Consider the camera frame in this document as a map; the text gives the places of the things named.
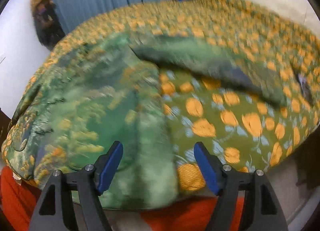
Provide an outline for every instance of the silver bolt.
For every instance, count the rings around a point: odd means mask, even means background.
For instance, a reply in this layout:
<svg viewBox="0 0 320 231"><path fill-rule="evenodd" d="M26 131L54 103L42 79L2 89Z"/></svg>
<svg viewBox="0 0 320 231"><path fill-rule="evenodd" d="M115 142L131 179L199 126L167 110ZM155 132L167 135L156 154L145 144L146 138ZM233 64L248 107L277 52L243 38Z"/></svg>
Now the silver bolt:
<svg viewBox="0 0 320 231"><path fill-rule="evenodd" d="M90 171L93 169L93 164L87 164L85 167L84 167L85 170L87 171Z"/></svg>
<svg viewBox="0 0 320 231"><path fill-rule="evenodd" d="M263 172L263 170L257 170L257 171L256 171L256 174L257 174L258 176L262 176L262 175L264 174L264 172Z"/></svg>
<svg viewBox="0 0 320 231"><path fill-rule="evenodd" d="M231 170L231 166L229 164L225 164L223 167L222 167L225 171L230 171Z"/></svg>
<svg viewBox="0 0 320 231"><path fill-rule="evenodd" d="M61 170L54 170L53 173L52 173L52 175L53 175L54 177L57 177L57 176L59 176L60 174L61 174Z"/></svg>

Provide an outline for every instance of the blanket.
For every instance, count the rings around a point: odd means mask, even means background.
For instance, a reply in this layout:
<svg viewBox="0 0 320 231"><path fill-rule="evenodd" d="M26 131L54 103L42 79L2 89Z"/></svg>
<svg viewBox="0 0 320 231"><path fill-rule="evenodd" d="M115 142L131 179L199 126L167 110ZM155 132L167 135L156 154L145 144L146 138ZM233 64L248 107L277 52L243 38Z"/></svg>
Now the blanket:
<svg viewBox="0 0 320 231"><path fill-rule="evenodd" d="M79 170L117 139L124 158L103 207L162 207L176 198L177 180L179 191L204 186L197 141L245 172L292 153L318 124L319 46L309 30L245 0L164 1L99 15L32 77L2 156L42 188L54 169Z"/></svg>

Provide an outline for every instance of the screw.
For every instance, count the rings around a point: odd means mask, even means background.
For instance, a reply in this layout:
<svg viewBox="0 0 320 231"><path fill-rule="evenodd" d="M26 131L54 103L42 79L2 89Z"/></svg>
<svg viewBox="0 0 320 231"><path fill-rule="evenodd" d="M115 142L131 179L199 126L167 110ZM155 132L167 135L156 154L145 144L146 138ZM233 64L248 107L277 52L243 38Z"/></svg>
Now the screw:
<svg viewBox="0 0 320 231"><path fill-rule="evenodd" d="M257 174L258 176L262 176L262 175L264 174L264 172L263 172L263 170L257 170L257 171L256 171L256 174Z"/></svg>
<svg viewBox="0 0 320 231"><path fill-rule="evenodd" d="M225 164L223 167L222 167L225 171L230 171L231 170L231 166L229 164Z"/></svg>
<svg viewBox="0 0 320 231"><path fill-rule="evenodd" d="M93 164L87 164L84 169L87 171L93 170Z"/></svg>
<svg viewBox="0 0 320 231"><path fill-rule="evenodd" d="M52 173L52 175L53 175L54 177L57 177L57 176L60 175L60 173L61 173L61 170L54 170L53 173Z"/></svg>

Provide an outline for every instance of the black object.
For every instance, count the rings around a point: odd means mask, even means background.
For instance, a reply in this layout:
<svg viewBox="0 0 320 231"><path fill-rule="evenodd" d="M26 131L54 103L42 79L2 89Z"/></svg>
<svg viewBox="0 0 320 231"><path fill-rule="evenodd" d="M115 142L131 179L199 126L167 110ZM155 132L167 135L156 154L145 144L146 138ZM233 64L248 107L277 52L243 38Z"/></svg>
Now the black object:
<svg viewBox="0 0 320 231"><path fill-rule="evenodd" d="M111 231L98 195L109 188L123 153L114 142L107 154L79 172L63 174L55 170L34 210L29 231L77 231L71 190L78 190L88 231ZM286 231L287 223L276 194L262 170L238 172L210 155L203 143L194 146L194 155L207 186L219 195L205 231L229 231L238 198L245 190L245 203L239 230Z"/></svg>
<svg viewBox="0 0 320 231"><path fill-rule="evenodd" d="M38 39L49 50L65 36L54 8L50 0L42 0L32 14Z"/></svg>

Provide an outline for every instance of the red cloth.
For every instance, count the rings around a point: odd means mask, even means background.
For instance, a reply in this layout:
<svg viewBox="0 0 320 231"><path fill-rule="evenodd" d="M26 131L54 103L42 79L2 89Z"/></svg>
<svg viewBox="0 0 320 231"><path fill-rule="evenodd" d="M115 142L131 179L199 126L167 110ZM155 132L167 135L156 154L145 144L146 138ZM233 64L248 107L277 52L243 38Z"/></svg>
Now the red cloth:
<svg viewBox="0 0 320 231"><path fill-rule="evenodd" d="M194 197L168 208L143 212L141 216L152 231L203 231L216 203L216 198ZM239 228L243 203L244 198L238 198L230 231Z"/></svg>
<svg viewBox="0 0 320 231"><path fill-rule="evenodd" d="M7 166L1 172L0 191L3 213L12 227L16 231L27 231L41 191L25 182L18 185Z"/></svg>

